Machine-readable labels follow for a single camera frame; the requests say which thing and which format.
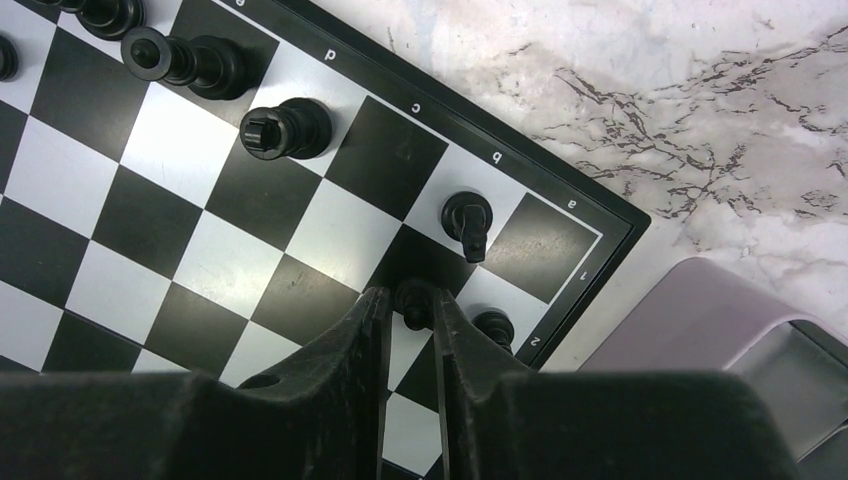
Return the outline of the black chess piece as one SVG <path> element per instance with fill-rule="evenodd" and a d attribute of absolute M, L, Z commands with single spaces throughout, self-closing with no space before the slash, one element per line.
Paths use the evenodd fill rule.
<path fill-rule="evenodd" d="M 309 160 L 330 145 L 333 123 L 329 111 L 311 98 L 290 98 L 274 107 L 248 111 L 239 127 L 246 151 L 263 161 L 281 157 Z"/>
<path fill-rule="evenodd" d="M 146 24 L 141 0 L 35 0 L 35 3 L 74 15 L 82 27 L 105 41 L 120 41 Z"/>
<path fill-rule="evenodd" d="M 136 78 L 186 87 L 204 99 L 234 100 L 255 87 L 246 51 L 223 37 L 166 36 L 138 27 L 122 39 L 120 53 Z"/>
<path fill-rule="evenodd" d="M 19 69 L 19 55 L 14 43 L 5 35 L 0 36 L 0 81 L 11 81 Z"/>

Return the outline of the black chess knight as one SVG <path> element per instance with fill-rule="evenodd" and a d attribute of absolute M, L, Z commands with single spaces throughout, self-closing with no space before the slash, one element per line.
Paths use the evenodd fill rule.
<path fill-rule="evenodd" d="M 444 232 L 461 244 L 463 256 L 470 264 L 485 260 L 488 232 L 493 220 L 490 203 L 482 195 L 471 191 L 453 194 L 441 210 Z"/>

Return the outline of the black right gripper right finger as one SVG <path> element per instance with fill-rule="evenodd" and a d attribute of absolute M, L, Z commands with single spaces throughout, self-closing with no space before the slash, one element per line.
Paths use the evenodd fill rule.
<path fill-rule="evenodd" d="M 448 479 L 796 479 L 754 390 L 720 371 L 544 373 L 431 294 Z"/>

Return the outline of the black chess pawn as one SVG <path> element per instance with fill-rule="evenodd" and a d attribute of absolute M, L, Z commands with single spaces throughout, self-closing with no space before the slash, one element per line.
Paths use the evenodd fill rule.
<path fill-rule="evenodd" d="M 402 281 L 394 293 L 394 306 L 412 331 L 433 329 L 433 294 L 435 287 L 422 279 Z"/>

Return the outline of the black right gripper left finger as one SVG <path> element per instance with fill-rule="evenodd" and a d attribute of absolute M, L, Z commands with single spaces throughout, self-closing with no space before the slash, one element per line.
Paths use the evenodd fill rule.
<path fill-rule="evenodd" d="M 236 388 L 193 372 L 5 374 L 5 479 L 377 479 L 392 295 Z"/>

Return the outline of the black chess pawn corner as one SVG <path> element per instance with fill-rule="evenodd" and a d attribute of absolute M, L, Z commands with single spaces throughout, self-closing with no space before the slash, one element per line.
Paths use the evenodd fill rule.
<path fill-rule="evenodd" d="M 515 331 L 505 313 L 497 310 L 484 311 L 473 318 L 472 324 L 507 353 L 513 354 Z"/>

